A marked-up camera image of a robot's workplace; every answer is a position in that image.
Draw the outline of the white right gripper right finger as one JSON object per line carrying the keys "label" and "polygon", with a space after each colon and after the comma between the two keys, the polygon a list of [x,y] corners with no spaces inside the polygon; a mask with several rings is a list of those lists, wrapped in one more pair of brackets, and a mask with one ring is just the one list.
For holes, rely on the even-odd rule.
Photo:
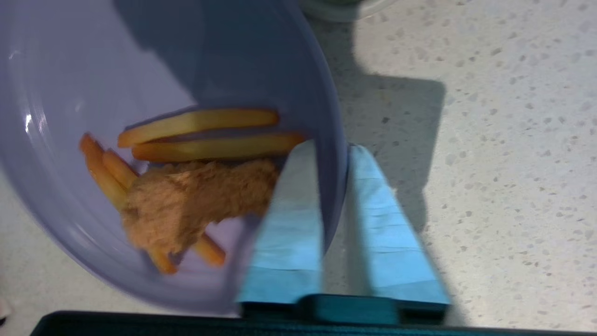
{"label": "white right gripper right finger", "polygon": [[352,145],[349,159],[347,199],[369,293],[449,305],[444,282],[375,157]]}

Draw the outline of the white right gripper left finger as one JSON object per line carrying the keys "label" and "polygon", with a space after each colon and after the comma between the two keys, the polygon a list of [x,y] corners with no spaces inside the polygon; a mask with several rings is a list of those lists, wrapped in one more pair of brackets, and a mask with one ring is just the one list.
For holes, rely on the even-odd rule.
{"label": "white right gripper left finger", "polygon": [[291,151],[279,175],[237,302],[293,304],[319,293],[322,253],[316,149],[308,140]]}

